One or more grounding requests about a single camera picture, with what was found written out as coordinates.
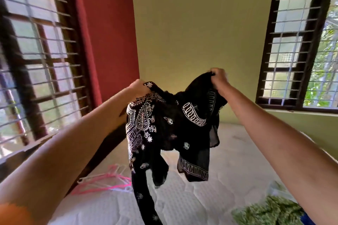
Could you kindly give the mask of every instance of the white mattress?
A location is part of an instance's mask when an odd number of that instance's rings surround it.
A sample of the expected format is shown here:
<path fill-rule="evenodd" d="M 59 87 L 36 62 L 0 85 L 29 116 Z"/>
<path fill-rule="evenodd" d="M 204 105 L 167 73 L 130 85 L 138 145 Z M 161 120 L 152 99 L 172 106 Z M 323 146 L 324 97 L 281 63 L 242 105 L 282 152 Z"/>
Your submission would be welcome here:
<path fill-rule="evenodd" d="M 177 172 L 177 151 L 163 151 L 167 180 L 155 189 L 147 171 L 156 211 L 166 225 L 235 224 L 231 210 L 258 202 L 278 176 L 253 144 L 243 126 L 221 124 L 220 145 L 210 151 L 209 181 L 188 182 Z M 91 174 L 114 163 L 128 164 L 127 141 L 115 148 Z M 133 193 L 104 191 L 68 195 L 55 211 L 52 225 L 144 224 Z"/>

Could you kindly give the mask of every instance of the red wall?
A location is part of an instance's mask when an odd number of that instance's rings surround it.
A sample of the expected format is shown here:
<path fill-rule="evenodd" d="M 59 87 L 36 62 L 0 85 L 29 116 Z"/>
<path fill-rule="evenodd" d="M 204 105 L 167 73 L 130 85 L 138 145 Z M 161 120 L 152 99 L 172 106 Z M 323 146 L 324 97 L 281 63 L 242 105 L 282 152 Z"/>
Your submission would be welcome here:
<path fill-rule="evenodd" d="M 139 78 L 133 0 L 76 0 L 98 106 Z"/>

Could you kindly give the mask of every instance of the hand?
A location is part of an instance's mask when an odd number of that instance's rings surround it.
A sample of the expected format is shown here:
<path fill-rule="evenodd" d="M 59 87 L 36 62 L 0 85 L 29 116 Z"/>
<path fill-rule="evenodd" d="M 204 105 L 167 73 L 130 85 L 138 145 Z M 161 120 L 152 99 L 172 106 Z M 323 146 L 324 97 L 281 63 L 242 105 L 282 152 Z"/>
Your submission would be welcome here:
<path fill-rule="evenodd" d="M 138 97 L 143 97 L 146 94 L 151 93 L 151 90 L 143 85 L 144 83 L 145 82 L 143 80 L 137 79 L 132 82 L 128 87 L 131 91 L 133 91 L 134 99 Z"/>
<path fill-rule="evenodd" d="M 211 68 L 210 71 L 215 74 L 214 76 L 211 76 L 211 82 L 218 91 L 221 89 L 222 86 L 229 84 L 224 69 Z"/>

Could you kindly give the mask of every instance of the wall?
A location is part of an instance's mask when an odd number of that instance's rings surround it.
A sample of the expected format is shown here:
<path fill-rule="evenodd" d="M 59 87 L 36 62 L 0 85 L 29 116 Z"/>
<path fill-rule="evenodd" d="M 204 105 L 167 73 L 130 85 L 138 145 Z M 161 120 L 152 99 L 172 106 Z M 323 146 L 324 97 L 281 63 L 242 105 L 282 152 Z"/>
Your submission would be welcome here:
<path fill-rule="evenodd" d="M 271 0 L 133 0 L 140 76 L 172 93 L 210 67 L 255 100 Z M 338 157 L 338 117 L 273 112 Z M 238 123 L 229 107 L 223 122 Z"/>
<path fill-rule="evenodd" d="M 95 105 L 139 78 L 133 0 L 76 0 Z"/>

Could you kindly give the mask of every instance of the yellow wall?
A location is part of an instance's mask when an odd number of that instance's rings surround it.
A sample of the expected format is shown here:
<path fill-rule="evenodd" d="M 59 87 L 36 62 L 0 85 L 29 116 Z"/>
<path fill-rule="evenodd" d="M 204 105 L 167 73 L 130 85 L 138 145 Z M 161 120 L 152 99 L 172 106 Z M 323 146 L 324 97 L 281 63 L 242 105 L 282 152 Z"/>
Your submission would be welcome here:
<path fill-rule="evenodd" d="M 172 93 L 210 67 L 254 100 L 271 0 L 133 0 L 140 76 Z M 338 117 L 273 112 L 338 157 Z M 229 107 L 221 121 L 238 123 Z"/>

